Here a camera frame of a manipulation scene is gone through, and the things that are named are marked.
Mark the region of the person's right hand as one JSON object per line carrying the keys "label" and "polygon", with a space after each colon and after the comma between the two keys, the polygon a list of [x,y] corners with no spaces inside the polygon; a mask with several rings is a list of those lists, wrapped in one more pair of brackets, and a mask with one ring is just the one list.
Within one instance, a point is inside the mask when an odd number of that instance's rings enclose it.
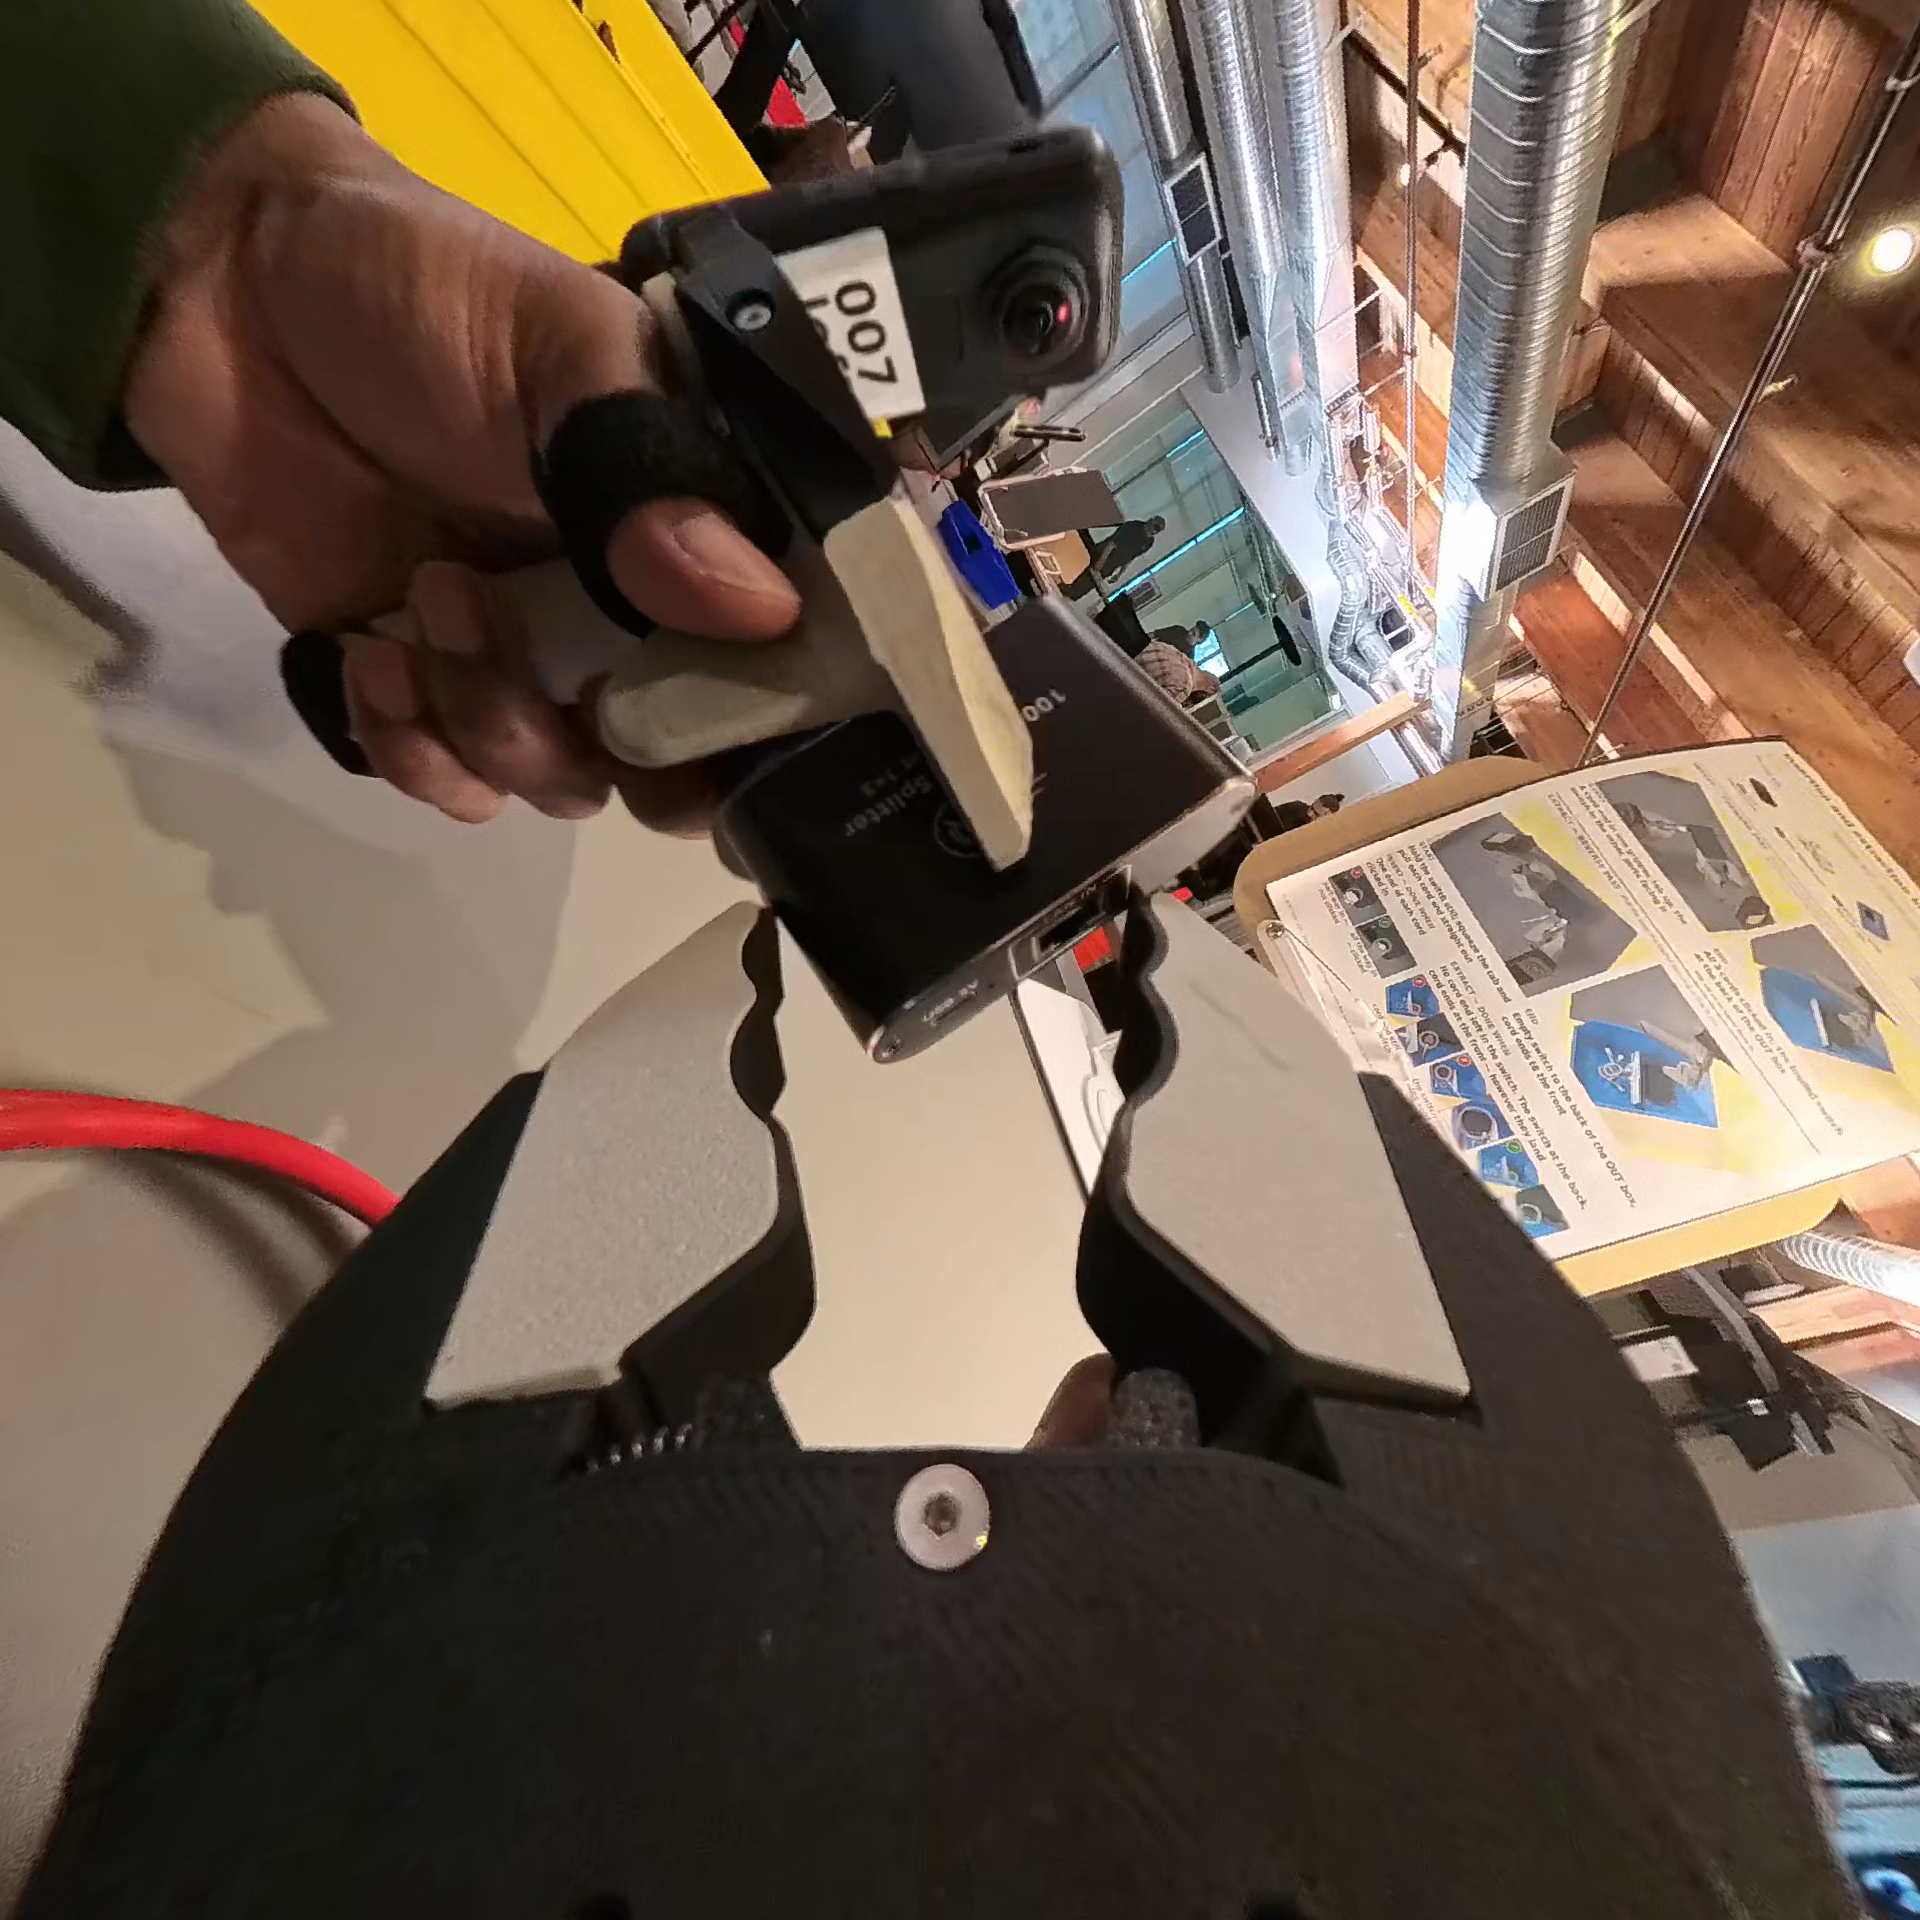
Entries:
{"label": "person's right hand", "polygon": [[1053,1390],[1026,1452],[1095,1448],[1107,1442],[1115,1421],[1117,1367],[1107,1353],[1079,1361]]}

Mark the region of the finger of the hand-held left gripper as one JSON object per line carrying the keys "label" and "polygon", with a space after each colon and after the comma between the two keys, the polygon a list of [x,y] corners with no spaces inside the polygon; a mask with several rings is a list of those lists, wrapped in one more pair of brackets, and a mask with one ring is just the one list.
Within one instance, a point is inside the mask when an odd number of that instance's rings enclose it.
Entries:
{"label": "finger of the hand-held left gripper", "polygon": [[598,687],[596,734],[617,761],[667,771],[897,709],[893,678],[835,603],[766,641],[635,639]]}
{"label": "finger of the hand-held left gripper", "polygon": [[982,859],[1018,866],[1034,836],[1034,745],[946,553],[890,493],[828,530],[825,561]]}

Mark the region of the black metal pole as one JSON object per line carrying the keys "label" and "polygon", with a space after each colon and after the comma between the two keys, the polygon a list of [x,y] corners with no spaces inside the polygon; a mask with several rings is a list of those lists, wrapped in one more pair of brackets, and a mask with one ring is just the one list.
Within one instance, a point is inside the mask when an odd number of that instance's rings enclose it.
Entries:
{"label": "black metal pole", "polygon": [[1835,719],[1842,769],[1907,764],[1917,745],[1917,325],[1890,348],[1854,319],[1874,244],[1917,234],[1917,4],[1701,4],[1717,48],[1672,70],[1687,95],[1690,199],[1597,232],[1593,263],[1615,429],[1603,451],[1654,488],[1659,561],[1626,589],[1624,652],[1585,761],[1703,568],[1759,603],[1757,637],[1704,665],[1719,709],[1761,730]]}

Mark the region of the white sheet stand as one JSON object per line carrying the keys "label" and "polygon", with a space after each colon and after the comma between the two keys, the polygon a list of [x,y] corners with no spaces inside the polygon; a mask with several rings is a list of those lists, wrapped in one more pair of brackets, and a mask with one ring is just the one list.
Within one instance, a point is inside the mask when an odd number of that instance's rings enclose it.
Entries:
{"label": "white sheet stand", "polygon": [[1406,1103],[1360,1072],[1311,997],[1188,902],[1130,900],[1099,976],[1073,992],[1037,975],[1016,992],[1086,1192],[1117,1170],[1165,1238],[1235,1223],[1257,1238],[1352,1238],[1420,1190],[1391,1147],[1392,1127],[1429,1140]]}

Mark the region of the silver ventilation duct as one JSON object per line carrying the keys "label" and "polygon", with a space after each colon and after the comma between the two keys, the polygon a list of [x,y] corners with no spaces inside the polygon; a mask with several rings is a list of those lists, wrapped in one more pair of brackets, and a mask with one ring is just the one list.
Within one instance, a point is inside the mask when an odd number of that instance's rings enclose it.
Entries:
{"label": "silver ventilation duct", "polygon": [[1113,13],[1210,384],[1247,348],[1261,442],[1291,475],[1329,471],[1358,395],[1340,4]]}
{"label": "silver ventilation duct", "polygon": [[1806,1272],[1872,1293],[1902,1309],[1919,1309],[1919,1253],[1822,1225],[1778,1243],[1785,1259]]}
{"label": "silver ventilation duct", "polygon": [[1509,524],[1564,482],[1552,425],[1651,4],[1477,6],[1429,706],[1449,761],[1494,704]]}

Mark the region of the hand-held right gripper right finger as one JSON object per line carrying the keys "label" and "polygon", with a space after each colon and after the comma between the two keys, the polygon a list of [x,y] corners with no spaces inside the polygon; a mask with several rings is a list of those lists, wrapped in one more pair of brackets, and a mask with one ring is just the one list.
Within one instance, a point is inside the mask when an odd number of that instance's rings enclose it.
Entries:
{"label": "hand-held right gripper right finger", "polygon": [[1321,1018],[1169,894],[1128,902],[1121,989],[1121,1107],[1074,1269],[1119,1373],[1176,1378],[1202,1421],[1470,1404],[1375,1110]]}

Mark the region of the black ethernet port box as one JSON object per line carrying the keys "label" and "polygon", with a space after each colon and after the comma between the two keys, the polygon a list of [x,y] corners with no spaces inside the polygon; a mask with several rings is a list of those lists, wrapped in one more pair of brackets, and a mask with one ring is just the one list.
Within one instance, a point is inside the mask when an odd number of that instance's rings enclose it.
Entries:
{"label": "black ethernet port box", "polygon": [[997,870],[908,724],[876,712],[741,761],[716,844],[876,1065],[929,1051],[1171,889],[1259,798],[1248,771],[1061,599],[989,637],[1033,756],[1028,853]]}

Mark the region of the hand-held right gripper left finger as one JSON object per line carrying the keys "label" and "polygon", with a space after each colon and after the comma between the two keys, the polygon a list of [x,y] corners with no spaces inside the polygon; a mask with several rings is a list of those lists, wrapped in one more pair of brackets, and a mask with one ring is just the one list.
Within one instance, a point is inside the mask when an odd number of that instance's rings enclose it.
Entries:
{"label": "hand-held right gripper left finger", "polygon": [[435,1410],[626,1384],[651,1421],[768,1380],[817,1307],[781,932],[735,904],[551,1058],[427,1382]]}

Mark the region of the blue plastic bin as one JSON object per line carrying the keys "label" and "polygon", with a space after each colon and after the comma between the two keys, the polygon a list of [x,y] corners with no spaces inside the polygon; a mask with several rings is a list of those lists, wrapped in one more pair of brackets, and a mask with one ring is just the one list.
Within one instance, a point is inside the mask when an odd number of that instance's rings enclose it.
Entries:
{"label": "blue plastic bin", "polygon": [[949,504],[935,530],[949,563],[986,613],[1003,615],[1021,606],[1026,594],[1006,553],[964,499]]}

